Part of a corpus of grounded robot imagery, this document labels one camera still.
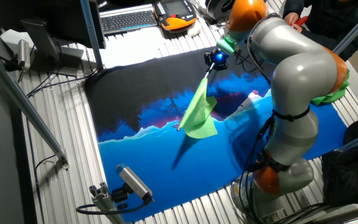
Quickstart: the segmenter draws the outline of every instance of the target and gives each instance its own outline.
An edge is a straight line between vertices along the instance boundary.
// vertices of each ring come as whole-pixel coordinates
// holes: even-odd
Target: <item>green cloth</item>
[[[321,97],[314,98],[311,102],[314,105],[318,106],[321,103],[332,103],[332,102],[340,99],[342,96],[345,95],[346,87],[350,85],[349,82],[347,81],[347,79],[349,79],[349,69],[347,70],[346,79],[343,82],[342,86],[339,87],[339,89],[337,89],[335,92],[330,93],[330,94],[328,94],[326,96],[321,96]]]
[[[216,99],[206,97],[207,85],[208,79],[203,78],[179,124],[179,128],[183,128],[191,138],[203,139],[218,133],[211,117]]]

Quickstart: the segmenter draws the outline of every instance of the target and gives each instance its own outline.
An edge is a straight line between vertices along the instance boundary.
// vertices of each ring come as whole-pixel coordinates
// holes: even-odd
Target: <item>orange device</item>
[[[186,0],[167,0],[153,4],[158,23],[170,32],[181,32],[197,20],[194,7]]]

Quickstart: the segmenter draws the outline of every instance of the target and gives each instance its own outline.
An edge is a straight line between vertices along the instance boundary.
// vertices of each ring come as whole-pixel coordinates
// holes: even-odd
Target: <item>metal bracket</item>
[[[32,123],[34,128],[38,131],[44,141],[48,144],[51,150],[56,154],[63,164],[63,168],[68,169],[68,161],[66,154],[62,151],[59,143],[44,123],[37,110],[34,108],[28,97],[24,94],[16,79],[5,71],[3,64],[0,61],[0,84],[3,89],[11,97],[12,101],[25,114],[27,119]]]
[[[89,192],[93,195],[92,202],[101,211],[117,211],[116,204],[111,200],[109,188],[105,182],[100,183],[100,188],[97,189],[94,185],[89,187]],[[106,215],[106,217],[112,222],[117,224],[125,224],[122,215]]]

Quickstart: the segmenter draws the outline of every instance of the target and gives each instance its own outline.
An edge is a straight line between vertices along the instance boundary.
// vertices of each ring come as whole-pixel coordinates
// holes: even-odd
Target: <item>computer monitor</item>
[[[99,48],[104,49],[98,3],[89,0],[89,6]],[[92,47],[79,0],[0,0],[0,26],[29,33],[37,47],[30,69],[40,72],[63,73],[65,67],[72,68],[65,75],[76,74],[83,51],[60,45],[75,42]]]

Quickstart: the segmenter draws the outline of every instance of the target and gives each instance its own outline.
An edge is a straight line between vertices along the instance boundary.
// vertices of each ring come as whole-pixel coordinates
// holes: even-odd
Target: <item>slatted metal surface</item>
[[[282,2],[279,0],[268,2],[270,12],[280,12],[280,8],[282,8]],[[150,42],[153,43],[154,48],[158,49],[152,51],[153,54],[150,53],[151,58],[166,57],[214,46],[223,30],[214,26],[209,27],[202,19],[198,19],[198,21],[201,23],[202,30],[198,36],[193,38],[187,35],[170,34],[169,39],[165,39],[158,32],[153,33],[154,36],[151,34],[143,36],[142,38],[153,40]],[[107,45],[120,45],[126,37],[137,41],[131,34],[120,34],[110,36],[107,39]],[[92,50],[77,44],[72,44],[69,47],[86,50],[83,58],[94,61]],[[131,49],[130,45],[127,48],[127,52],[115,52],[115,54],[121,58],[127,57],[128,63],[130,63],[134,58],[135,49]],[[105,57],[103,60],[106,62],[114,59]],[[83,69],[78,71],[78,77],[85,75]],[[46,78],[45,74],[26,74],[20,85],[28,93]],[[72,77],[52,75],[48,78],[47,83],[54,84],[72,79]],[[90,109],[81,82],[70,82],[44,89],[30,100],[64,148],[70,165],[68,170],[63,170],[56,158],[53,158],[39,167],[37,176],[40,182],[41,202],[38,200],[35,189],[34,172],[31,171],[39,223],[43,223],[41,207],[45,223],[109,223],[104,216],[87,216],[75,212],[77,206],[91,203],[88,187],[106,181]],[[358,100],[350,89],[347,89],[344,98],[334,103],[334,107],[346,125],[357,120]],[[24,129],[27,130],[25,116],[23,118]],[[25,131],[25,137],[31,167],[34,167],[42,159],[53,155],[31,124],[29,131]],[[307,205],[323,201],[321,160],[313,159],[310,163],[314,169],[314,181],[304,189],[279,199],[284,208],[278,213],[280,217],[292,214]],[[243,223],[243,220],[244,216],[232,203],[229,187],[225,187],[136,223],[215,224]]]

